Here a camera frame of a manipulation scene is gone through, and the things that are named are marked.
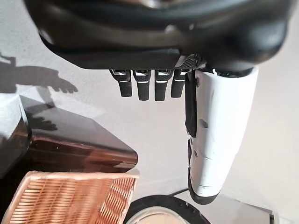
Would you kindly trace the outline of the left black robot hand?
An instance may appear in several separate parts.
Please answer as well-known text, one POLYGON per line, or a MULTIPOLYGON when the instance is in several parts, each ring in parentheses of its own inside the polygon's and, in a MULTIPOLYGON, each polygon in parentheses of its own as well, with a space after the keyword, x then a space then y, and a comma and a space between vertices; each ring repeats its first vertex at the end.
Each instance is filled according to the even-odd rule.
POLYGON ((89 70, 109 70, 121 95, 185 96, 188 187, 194 202, 219 195, 239 151, 258 65, 285 42, 294 0, 27 0, 44 45, 89 70))

